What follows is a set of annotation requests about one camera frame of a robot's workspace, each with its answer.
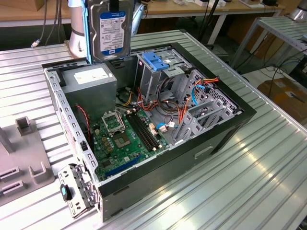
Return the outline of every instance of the workbench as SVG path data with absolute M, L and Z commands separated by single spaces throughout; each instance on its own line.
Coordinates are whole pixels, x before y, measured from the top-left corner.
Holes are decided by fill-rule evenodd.
M 105 223 L 95 209 L 73 220 L 56 178 L 1 206 L 0 229 L 296 229 L 307 215 L 307 130 L 188 33 L 137 35 L 131 49 L 170 42 L 249 103 L 257 111 L 250 122 L 215 155 Z M 64 44 L 0 52 L 0 126 L 34 119 L 55 176 L 74 158 L 41 64 L 70 58 Z
M 230 64 L 231 67 L 234 68 L 238 62 L 240 55 L 242 54 L 245 46 L 247 45 L 248 41 L 258 26 L 264 29 L 258 41 L 256 42 L 258 46 L 268 32 L 282 39 L 287 45 L 286 49 L 281 54 L 282 58 L 278 61 L 277 66 L 281 65 L 283 61 L 288 57 L 292 47 L 297 49 L 299 52 L 302 52 L 302 54 L 307 55 L 307 42 L 303 39 L 303 35 L 307 35 L 307 22 L 299 23 L 287 16 L 258 18 L 252 24 L 241 45 L 236 51 L 235 56 Z
M 47 2 L 47 21 L 46 24 L 53 24 L 55 15 L 55 0 Z M 208 44 L 214 44 L 218 33 L 227 15 L 230 14 L 249 14 L 249 13 L 270 13 L 274 12 L 274 16 L 278 16 L 283 10 L 283 6 L 273 7 L 266 6 L 259 8 L 250 8 L 238 0 L 227 3 L 224 7 L 216 8 L 214 15 L 219 15 L 213 33 Z M 171 17 L 188 17 L 188 16 L 204 16 L 206 7 L 201 7 L 195 3 L 188 3 L 180 6 L 172 0 L 166 2 L 151 1 L 148 3 L 148 11 L 145 11 L 143 18 L 171 18 Z M 22 9 L 1 6 L 0 7 L 0 27 L 27 26 L 27 25 L 43 25 L 44 7 L 39 11 L 26 11 Z M 70 12 L 67 0 L 62 0 L 62 23 L 70 23 Z

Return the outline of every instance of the white box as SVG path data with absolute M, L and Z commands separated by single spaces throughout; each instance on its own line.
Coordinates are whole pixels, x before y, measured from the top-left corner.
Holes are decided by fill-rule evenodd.
M 209 1 L 209 7 L 212 8 L 215 0 L 210 0 Z M 224 7 L 226 5 L 226 2 L 224 0 L 219 0 L 218 4 L 216 7 Z
M 204 7 L 207 7 L 208 2 L 209 2 L 209 0 L 204 0 L 204 1 L 195 0 L 195 3 L 196 3 L 197 5 L 199 5 L 199 6 L 204 6 Z

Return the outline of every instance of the red cable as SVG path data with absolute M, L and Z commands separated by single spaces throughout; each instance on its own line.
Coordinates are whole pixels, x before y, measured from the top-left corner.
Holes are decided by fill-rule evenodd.
M 90 124 L 88 122 L 88 116 L 87 116 L 86 112 L 84 111 L 84 109 L 81 108 L 81 106 L 79 106 L 78 104 L 76 104 L 76 106 L 82 111 L 82 113 L 83 113 L 83 115 L 86 119 L 87 130 L 88 130 L 88 141 L 90 141 L 91 134 L 90 134 Z

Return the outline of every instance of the metal table surface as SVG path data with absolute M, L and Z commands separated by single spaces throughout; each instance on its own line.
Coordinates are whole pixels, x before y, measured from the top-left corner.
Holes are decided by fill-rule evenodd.
M 290 48 L 294 47 L 298 51 L 302 51 L 304 54 L 307 54 L 307 42 L 302 39 L 303 35 L 307 35 L 307 22 L 298 23 L 286 16 L 258 18 L 254 21 L 244 40 L 240 44 L 233 61 L 231 62 L 231 67 L 234 67 L 237 63 L 243 49 L 246 47 L 248 41 L 258 26 L 261 26 L 265 31 L 256 42 L 257 46 L 260 45 L 260 42 L 264 39 L 267 32 L 270 32 L 286 42 Z M 289 49 L 286 49 L 284 52 L 285 55 L 283 55 L 284 58 L 287 56 L 288 52 Z
M 307 131 L 189 34 L 142 34 L 133 48 L 179 42 L 257 114 L 217 154 L 101 223 L 71 218 L 59 181 L 0 207 L 0 229 L 295 229 L 307 214 Z M 52 107 L 42 63 L 65 45 L 0 52 L 0 126 L 35 119 L 54 174 L 74 162 Z

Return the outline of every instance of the green circuit board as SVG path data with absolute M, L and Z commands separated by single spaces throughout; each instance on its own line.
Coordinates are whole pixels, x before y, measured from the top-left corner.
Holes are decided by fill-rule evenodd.
M 145 112 L 139 110 L 136 114 L 142 120 L 146 129 L 150 131 L 146 124 L 151 123 L 151 121 Z M 100 180 L 105 180 L 107 177 L 117 174 L 169 147 L 162 135 L 158 135 L 159 138 L 157 138 L 150 133 L 161 146 L 156 150 L 148 150 L 125 115 L 122 115 L 121 119 L 125 126 L 125 132 L 115 133 L 112 137 L 109 135 L 103 120 L 91 124 L 91 130 L 94 133 L 94 155 L 98 161 L 95 172 Z M 105 121 L 109 129 L 119 125 L 114 117 Z

